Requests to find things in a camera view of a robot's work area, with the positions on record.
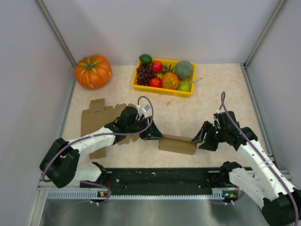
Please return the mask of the brown cardboard box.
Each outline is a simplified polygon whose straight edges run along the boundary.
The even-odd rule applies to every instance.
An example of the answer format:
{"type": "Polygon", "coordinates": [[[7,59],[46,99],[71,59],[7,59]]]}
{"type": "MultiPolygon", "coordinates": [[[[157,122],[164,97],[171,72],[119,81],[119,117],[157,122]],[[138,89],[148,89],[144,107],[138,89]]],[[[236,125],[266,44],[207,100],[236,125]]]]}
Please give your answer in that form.
{"type": "Polygon", "coordinates": [[[164,135],[159,140],[158,149],[173,153],[193,155],[197,149],[197,144],[191,142],[191,138],[173,135],[164,135]]]}

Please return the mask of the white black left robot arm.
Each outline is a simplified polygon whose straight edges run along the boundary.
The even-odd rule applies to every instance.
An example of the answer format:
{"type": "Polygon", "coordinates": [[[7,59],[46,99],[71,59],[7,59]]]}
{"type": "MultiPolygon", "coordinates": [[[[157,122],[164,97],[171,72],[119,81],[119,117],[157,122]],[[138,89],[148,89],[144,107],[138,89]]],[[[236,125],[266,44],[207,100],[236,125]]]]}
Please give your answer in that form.
{"type": "Polygon", "coordinates": [[[96,162],[79,166],[80,158],[113,146],[128,136],[138,135],[142,140],[163,138],[153,116],[146,116],[149,109],[149,105],[127,106],[114,121],[91,134],[69,141],[63,138],[55,140],[40,164],[42,180],[52,182],[57,188],[73,181],[103,186],[107,180],[106,169],[96,162]]]}

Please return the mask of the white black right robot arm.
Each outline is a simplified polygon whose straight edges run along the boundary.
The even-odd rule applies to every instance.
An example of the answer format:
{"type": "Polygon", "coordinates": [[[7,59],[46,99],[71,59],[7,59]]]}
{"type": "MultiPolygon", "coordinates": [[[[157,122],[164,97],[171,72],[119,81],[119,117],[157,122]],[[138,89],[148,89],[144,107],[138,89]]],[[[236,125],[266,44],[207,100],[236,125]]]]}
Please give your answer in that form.
{"type": "Polygon", "coordinates": [[[247,160],[253,174],[237,162],[227,161],[220,167],[219,183],[239,187],[261,209],[270,226],[299,225],[301,191],[268,157],[255,133],[240,127],[232,111],[215,113],[214,121],[205,121],[191,142],[207,151],[216,151],[220,143],[232,146],[247,160]]]}

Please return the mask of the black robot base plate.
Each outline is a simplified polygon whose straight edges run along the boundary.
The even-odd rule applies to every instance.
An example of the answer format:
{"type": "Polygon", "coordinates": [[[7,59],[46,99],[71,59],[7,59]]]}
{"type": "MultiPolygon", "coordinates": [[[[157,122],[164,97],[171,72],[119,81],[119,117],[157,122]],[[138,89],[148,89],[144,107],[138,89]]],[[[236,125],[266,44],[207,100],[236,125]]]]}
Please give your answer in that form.
{"type": "Polygon", "coordinates": [[[211,194],[213,188],[237,191],[220,179],[218,168],[106,168],[96,184],[112,194],[211,194]]]}

